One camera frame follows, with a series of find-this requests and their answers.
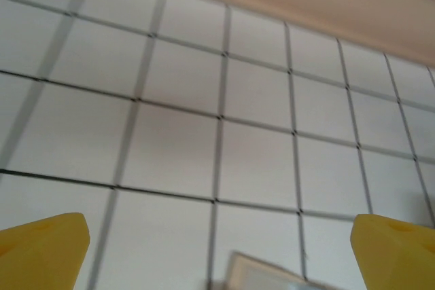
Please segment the tiled wall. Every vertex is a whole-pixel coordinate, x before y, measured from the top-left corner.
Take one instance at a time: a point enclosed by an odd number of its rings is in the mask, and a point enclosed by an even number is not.
[[[76,290],[219,289],[234,250],[360,290],[355,215],[434,226],[427,67],[211,0],[0,0],[0,70],[0,230],[83,212]]]

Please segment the yellow plastic piece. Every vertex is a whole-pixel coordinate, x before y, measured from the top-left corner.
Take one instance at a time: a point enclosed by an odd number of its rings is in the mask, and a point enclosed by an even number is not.
[[[364,214],[351,243],[368,290],[435,289],[435,230]]]
[[[81,213],[0,231],[0,289],[72,290],[89,241]]]

